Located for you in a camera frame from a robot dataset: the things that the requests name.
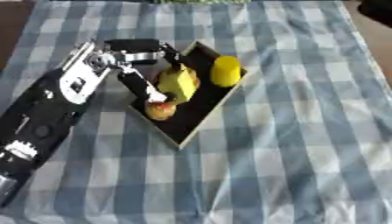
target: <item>table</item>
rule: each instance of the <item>table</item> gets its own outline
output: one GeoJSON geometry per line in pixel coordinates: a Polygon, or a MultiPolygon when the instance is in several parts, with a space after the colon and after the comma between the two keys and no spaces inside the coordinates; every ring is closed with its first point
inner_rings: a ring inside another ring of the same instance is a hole
{"type": "Polygon", "coordinates": [[[250,76],[181,152],[109,78],[2,223],[390,221],[390,89],[341,2],[38,2],[0,109],[92,36],[198,39],[250,76]]]}

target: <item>tray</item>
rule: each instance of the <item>tray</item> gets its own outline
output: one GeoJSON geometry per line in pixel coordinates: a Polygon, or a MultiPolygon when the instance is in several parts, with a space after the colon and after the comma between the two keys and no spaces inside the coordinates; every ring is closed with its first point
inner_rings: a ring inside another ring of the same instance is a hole
{"type": "Polygon", "coordinates": [[[195,41],[183,54],[191,58],[200,79],[199,89],[189,102],[179,104],[175,115],[165,121],[151,120],[144,113],[144,101],[136,98],[130,104],[133,111],[160,130],[164,138],[180,150],[188,144],[207,117],[239,87],[247,73],[242,68],[241,80],[235,86],[218,87],[210,81],[210,69],[214,60],[220,56],[216,51],[195,41]]]}

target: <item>tablecloth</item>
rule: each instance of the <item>tablecloth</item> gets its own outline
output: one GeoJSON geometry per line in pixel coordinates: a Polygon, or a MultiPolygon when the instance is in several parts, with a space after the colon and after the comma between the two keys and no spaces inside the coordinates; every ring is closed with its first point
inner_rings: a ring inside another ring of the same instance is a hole
{"type": "Polygon", "coordinates": [[[109,77],[2,224],[391,222],[390,89],[343,3],[39,2],[1,112],[92,37],[197,39],[248,77],[182,151],[109,77]]]}

